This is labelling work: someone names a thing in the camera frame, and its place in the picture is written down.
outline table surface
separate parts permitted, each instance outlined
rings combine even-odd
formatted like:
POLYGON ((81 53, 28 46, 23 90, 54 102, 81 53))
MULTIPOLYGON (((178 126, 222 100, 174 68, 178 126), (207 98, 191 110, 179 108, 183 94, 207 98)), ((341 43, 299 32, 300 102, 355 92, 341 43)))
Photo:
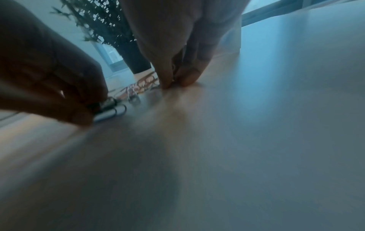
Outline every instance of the table surface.
POLYGON ((0 130, 0 230, 365 230, 365 2, 242 29, 90 129, 0 130))

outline green plant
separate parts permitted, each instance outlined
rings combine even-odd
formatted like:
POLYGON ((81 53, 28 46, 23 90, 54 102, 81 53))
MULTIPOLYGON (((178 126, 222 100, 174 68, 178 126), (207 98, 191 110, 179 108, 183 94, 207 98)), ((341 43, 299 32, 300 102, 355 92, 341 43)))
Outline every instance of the green plant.
POLYGON ((134 41, 134 36, 118 0, 60 0, 70 13, 53 7, 51 14, 70 19, 87 31, 84 41, 95 41, 117 48, 121 43, 134 41))

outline person's left hand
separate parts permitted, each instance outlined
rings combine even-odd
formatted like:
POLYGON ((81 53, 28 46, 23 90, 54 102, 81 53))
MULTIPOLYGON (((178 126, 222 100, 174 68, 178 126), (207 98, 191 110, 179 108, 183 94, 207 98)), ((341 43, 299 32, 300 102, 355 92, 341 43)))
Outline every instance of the person's left hand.
POLYGON ((0 1, 0 109, 77 125, 107 99, 99 63, 12 0, 0 1))

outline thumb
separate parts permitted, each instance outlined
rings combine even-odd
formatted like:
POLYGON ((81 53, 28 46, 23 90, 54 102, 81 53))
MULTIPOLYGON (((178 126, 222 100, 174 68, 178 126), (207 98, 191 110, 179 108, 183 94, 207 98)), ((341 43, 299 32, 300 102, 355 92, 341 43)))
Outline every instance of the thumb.
POLYGON ((43 88, 0 81, 0 109, 37 114, 76 125, 90 125, 93 114, 82 104, 43 88))

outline dark flower pot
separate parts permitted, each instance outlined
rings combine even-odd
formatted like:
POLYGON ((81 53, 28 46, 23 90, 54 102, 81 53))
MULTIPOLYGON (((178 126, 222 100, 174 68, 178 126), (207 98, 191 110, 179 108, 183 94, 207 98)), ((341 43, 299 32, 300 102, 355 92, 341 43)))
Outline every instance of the dark flower pot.
POLYGON ((118 53, 130 68, 133 74, 137 74, 151 68, 151 63, 141 54, 136 41, 122 43, 116 47, 118 53))

